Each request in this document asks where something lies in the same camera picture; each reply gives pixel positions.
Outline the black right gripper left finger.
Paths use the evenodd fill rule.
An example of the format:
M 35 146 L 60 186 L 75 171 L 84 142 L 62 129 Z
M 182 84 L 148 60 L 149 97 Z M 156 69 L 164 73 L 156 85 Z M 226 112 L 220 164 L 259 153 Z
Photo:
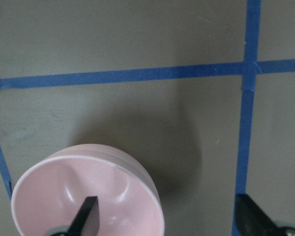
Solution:
M 86 197 L 66 233 L 68 236 L 96 236 L 98 234 L 98 198 Z

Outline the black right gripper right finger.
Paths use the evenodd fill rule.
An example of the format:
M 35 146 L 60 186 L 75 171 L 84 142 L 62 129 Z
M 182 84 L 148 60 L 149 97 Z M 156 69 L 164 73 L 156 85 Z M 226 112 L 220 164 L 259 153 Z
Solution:
M 241 236 L 285 235 L 247 194 L 236 195 L 236 228 Z

